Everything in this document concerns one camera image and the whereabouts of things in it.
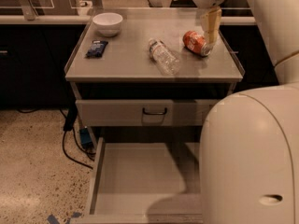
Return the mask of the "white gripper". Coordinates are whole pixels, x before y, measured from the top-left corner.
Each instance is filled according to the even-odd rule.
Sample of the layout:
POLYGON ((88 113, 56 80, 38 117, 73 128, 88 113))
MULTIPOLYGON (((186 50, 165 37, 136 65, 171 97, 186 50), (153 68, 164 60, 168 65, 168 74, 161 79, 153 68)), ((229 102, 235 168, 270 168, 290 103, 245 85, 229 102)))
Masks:
POLYGON ((224 0, 193 0, 193 2, 199 8, 210 8, 200 16, 200 22, 206 42, 208 45, 213 45, 217 41, 221 24, 221 8, 217 6, 223 3, 224 0))

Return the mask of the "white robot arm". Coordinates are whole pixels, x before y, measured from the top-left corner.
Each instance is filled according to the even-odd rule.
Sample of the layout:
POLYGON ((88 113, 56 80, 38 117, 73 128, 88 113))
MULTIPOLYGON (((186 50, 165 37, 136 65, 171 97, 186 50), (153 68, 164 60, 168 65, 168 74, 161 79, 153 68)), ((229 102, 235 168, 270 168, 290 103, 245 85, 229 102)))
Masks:
POLYGON ((234 93, 200 137, 204 224, 299 224, 299 0, 247 0, 278 78, 234 93))

